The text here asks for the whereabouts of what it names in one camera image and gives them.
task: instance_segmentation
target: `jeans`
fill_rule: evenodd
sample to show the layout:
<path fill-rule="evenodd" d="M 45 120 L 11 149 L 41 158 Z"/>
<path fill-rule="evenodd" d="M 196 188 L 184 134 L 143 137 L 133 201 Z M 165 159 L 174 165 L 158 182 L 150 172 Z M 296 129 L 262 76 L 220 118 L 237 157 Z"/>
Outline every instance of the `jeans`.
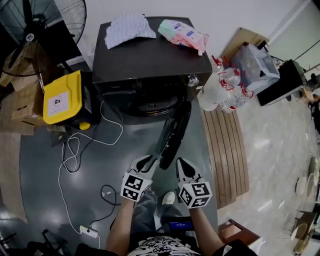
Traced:
<path fill-rule="evenodd" d="M 169 225 L 166 222 L 168 217 L 182 217 L 180 210 L 173 204 L 162 204 L 158 209 L 162 227 L 156 230 L 154 213 L 157 209 L 157 196 L 149 190 L 134 208 L 131 222 L 131 234 L 134 233 L 170 233 Z"/>

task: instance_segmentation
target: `yellow bin lid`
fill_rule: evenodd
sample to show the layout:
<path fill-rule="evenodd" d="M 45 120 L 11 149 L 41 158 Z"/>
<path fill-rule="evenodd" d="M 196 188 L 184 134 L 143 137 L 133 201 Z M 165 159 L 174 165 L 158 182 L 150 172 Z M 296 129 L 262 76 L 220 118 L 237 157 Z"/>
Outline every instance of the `yellow bin lid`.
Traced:
<path fill-rule="evenodd" d="M 43 120 L 56 124 L 74 117 L 82 108 L 81 70 L 44 87 Z"/>

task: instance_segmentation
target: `knob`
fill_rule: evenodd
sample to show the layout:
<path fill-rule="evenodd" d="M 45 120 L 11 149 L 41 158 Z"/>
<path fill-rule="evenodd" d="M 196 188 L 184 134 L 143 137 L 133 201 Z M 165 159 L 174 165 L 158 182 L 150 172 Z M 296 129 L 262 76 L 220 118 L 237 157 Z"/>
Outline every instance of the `knob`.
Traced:
<path fill-rule="evenodd" d="M 189 75 L 188 78 L 189 78 L 188 86 L 190 87 L 197 86 L 200 82 L 198 77 L 195 75 Z"/>

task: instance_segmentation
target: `wooden pallet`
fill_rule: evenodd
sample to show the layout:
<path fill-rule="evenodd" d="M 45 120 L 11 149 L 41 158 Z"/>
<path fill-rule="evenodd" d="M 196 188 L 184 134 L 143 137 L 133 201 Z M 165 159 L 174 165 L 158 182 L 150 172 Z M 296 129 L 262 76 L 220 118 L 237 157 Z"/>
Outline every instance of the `wooden pallet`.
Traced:
<path fill-rule="evenodd" d="M 201 111 L 205 128 L 218 209 L 249 191 L 244 139 L 236 111 L 224 113 L 218 106 Z"/>

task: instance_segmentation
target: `black washing machine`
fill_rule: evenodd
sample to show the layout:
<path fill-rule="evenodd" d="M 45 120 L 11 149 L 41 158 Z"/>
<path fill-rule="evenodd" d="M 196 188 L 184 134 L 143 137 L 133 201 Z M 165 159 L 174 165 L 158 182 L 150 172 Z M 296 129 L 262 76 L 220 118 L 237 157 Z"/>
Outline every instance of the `black washing machine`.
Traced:
<path fill-rule="evenodd" d="M 158 143 L 159 166 L 167 169 L 185 134 L 191 101 L 212 73 L 206 53 L 167 41 L 159 32 L 165 20 L 184 17 L 147 17 L 156 39 L 137 37 L 107 49 L 109 23 L 101 24 L 94 53 L 92 83 L 125 125 L 166 120 Z"/>

